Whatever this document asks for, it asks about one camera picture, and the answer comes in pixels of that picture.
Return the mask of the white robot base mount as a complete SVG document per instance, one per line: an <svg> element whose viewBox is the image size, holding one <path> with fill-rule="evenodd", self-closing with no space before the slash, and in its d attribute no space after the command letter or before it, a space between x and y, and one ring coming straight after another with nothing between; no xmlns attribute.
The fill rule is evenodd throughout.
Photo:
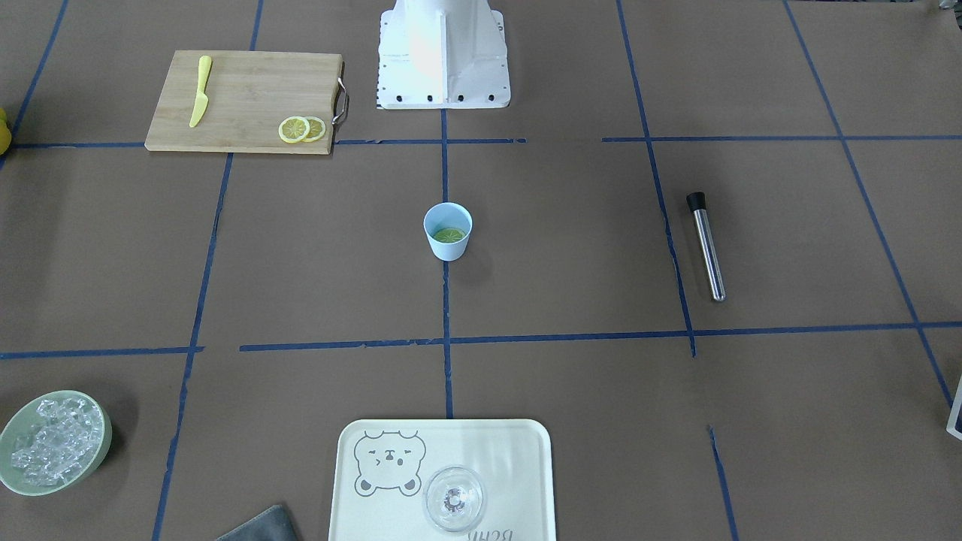
<svg viewBox="0 0 962 541"><path fill-rule="evenodd" d="M398 1L381 13L379 30L380 109L510 105L504 18L487 1Z"/></svg>

